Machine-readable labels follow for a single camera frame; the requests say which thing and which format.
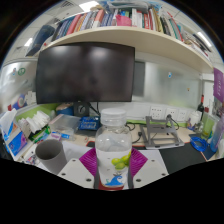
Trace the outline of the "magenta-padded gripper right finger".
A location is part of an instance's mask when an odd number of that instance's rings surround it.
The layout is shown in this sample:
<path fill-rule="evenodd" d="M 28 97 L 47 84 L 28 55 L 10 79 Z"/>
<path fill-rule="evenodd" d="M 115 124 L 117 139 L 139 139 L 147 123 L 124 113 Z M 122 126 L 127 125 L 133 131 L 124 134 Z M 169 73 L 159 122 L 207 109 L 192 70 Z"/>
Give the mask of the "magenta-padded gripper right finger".
<path fill-rule="evenodd" d="M 146 186 L 165 176 L 168 171 L 159 151 L 132 149 L 128 171 L 130 189 Z"/>

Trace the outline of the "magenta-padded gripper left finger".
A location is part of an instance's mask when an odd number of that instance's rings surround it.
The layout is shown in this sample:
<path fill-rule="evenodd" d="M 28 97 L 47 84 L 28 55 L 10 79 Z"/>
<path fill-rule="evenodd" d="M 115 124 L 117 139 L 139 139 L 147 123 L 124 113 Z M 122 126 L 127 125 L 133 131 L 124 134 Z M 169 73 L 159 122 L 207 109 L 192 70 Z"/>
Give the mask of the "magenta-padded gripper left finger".
<path fill-rule="evenodd" d="M 97 189 L 99 173 L 96 150 L 92 148 L 79 159 L 72 158 L 58 176 L 81 187 Z"/>

